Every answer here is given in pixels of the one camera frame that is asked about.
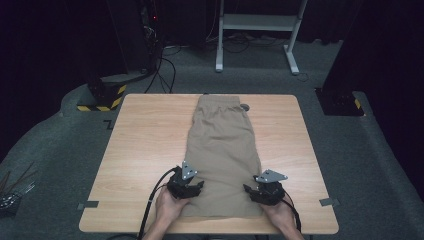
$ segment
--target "khaki pants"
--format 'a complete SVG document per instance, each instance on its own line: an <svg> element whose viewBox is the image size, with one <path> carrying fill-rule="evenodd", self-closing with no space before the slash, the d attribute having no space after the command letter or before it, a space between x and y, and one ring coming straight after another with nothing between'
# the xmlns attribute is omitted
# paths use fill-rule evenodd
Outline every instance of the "khaki pants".
<svg viewBox="0 0 424 240"><path fill-rule="evenodd" d="M192 184L205 183L182 216L261 215L262 210L243 188L243 184L257 185L253 175L261 174L261 163L252 125L237 96L199 98L185 157L198 171Z"/></svg>

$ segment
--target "black wall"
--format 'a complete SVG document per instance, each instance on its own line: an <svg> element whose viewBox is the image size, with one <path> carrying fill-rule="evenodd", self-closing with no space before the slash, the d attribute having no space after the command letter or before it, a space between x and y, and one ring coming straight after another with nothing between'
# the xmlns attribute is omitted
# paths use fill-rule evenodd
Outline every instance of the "black wall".
<svg viewBox="0 0 424 240"><path fill-rule="evenodd" d="M389 17L360 88L424 200L424 7L412 0L385 4L391 4Z"/></svg>
<svg viewBox="0 0 424 240"><path fill-rule="evenodd" d="M414 0L364 1L323 89L364 91L397 160L424 199L424 23Z"/></svg>
<svg viewBox="0 0 424 240"><path fill-rule="evenodd" d="M0 161L29 129L59 111L66 93L84 84L51 9L47 2L0 3Z"/></svg>

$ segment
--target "hazard tape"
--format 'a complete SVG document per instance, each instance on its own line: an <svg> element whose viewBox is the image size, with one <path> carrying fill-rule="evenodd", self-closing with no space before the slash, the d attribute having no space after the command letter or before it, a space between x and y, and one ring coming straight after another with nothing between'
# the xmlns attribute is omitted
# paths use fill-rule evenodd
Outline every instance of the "hazard tape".
<svg viewBox="0 0 424 240"><path fill-rule="evenodd" d="M126 85L120 87L117 91L116 96L111 99L111 104L110 106L104 106L104 105L77 105L78 110L82 111L82 112L90 112L90 111L102 111L102 112L107 112L107 111L113 111L116 108L118 108L119 103L121 103L122 100L122 95L124 94L124 91L126 89Z"/></svg>

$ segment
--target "gray floor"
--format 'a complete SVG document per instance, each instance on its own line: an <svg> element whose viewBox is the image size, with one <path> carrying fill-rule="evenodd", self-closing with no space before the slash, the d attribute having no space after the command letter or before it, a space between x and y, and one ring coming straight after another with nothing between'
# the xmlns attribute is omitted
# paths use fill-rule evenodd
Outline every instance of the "gray floor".
<svg viewBox="0 0 424 240"><path fill-rule="evenodd" d="M222 73L215 72L215 51L183 48L172 54L179 48L170 48L165 55L177 70L174 93L292 94L298 98L329 195L340 201L334 208L339 232L314 239L424 239L423 203L388 147L365 94L354 93L366 112L364 117L322 113L314 88L322 86L339 47L319 41L297 43L299 76L290 74L281 44L225 52ZM161 74L168 82L171 70L164 62ZM150 79L129 84L125 94L144 92ZM0 219L1 240L94 240L114 235L83 233L78 227L82 215L78 203L88 198L112 132L104 120L114 122L119 113L119 109L77 111L84 88L69 92L58 113L22 137L0 166L0 177L12 171L10 181L31 162L32 170L38 171L26 182L36 180L36 186L23 197L16 216ZM162 92L156 79L149 93Z"/></svg>

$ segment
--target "black equipment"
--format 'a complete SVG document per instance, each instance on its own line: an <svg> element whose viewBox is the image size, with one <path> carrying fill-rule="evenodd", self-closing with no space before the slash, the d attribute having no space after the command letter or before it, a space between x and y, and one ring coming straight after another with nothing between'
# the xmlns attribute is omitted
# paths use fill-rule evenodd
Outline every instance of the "black equipment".
<svg viewBox="0 0 424 240"><path fill-rule="evenodd" d="M283 189L283 185L278 182L280 180L286 180L288 177L268 169L265 170L260 176L254 175L253 178L257 183L259 183L258 190L252 190L251 187L243 184L244 190L249 193L250 199L254 202L268 206L275 206L279 202L287 204L287 206L290 207L294 214L297 230L299 230L299 232L302 232L302 223L300 222L299 213L294 208L294 203L292 205L283 199L285 195L287 195L290 200L291 197Z"/></svg>

